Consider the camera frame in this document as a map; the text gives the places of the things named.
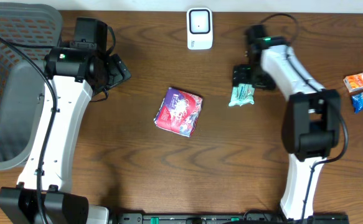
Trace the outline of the red purple pad package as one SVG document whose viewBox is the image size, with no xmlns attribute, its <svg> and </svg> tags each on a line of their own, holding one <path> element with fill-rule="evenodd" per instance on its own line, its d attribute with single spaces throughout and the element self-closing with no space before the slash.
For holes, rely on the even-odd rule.
<svg viewBox="0 0 363 224">
<path fill-rule="evenodd" d="M 154 123 L 160 129 L 189 138 L 196 128 L 202 102 L 200 96 L 168 88 Z"/>
</svg>

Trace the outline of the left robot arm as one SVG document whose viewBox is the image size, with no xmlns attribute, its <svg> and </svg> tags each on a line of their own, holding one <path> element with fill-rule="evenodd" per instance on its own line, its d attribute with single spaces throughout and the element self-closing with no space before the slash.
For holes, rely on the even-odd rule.
<svg viewBox="0 0 363 224">
<path fill-rule="evenodd" d="M 15 187 L 0 189 L 0 209 L 13 223 L 112 223 L 110 210 L 72 191 L 72 166 L 83 114 L 92 97 L 130 78 L 118 54 L 53 48 L 31 153 Z"/>
</svg>

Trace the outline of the orange tissue packet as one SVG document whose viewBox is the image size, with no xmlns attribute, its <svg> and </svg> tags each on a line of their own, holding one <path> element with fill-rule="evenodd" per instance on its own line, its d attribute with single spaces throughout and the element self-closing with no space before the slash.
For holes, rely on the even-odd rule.
<svg viewBox="0 0 363 224">
<path fill-rule="evenodd" d="M 363 72 L 355 75 L 346 76 L 343 82 L 349 93 L 363 90 Z"/>
</svg>

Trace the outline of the green wipes packet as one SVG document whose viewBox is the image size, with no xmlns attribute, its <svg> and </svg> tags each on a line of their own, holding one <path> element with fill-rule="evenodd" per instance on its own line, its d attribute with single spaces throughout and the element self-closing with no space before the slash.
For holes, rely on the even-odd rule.
<svg viewBox="0 0 363 224">
<path fill-rule="evenodd" d="M 247 104 L 253 105 L 255 89 L 251 84 L 240 83 L 232 88 L 232 95 L 229 106 L 243 106 Z"/>
</svg>

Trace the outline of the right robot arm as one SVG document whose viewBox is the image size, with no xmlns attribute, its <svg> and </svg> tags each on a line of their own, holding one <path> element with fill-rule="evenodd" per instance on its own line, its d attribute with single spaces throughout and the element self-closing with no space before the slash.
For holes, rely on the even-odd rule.
<svg viewBox="0 0 363 224">
<path fill-rule="evenodd" d="M 280 208 L 284 220 L 308 223 L 322 166 L 339 141 L 341 99 L 327 90 L 302 66 L 291 44 L 282 36 L 269 36 L 263 24 L 246 32 L 246 65 L 233 71 L 233 85 L 255 89 L 278 88 L 286 100 L 281 140 L 289 157 L 288 175 Z"/>
</svg>

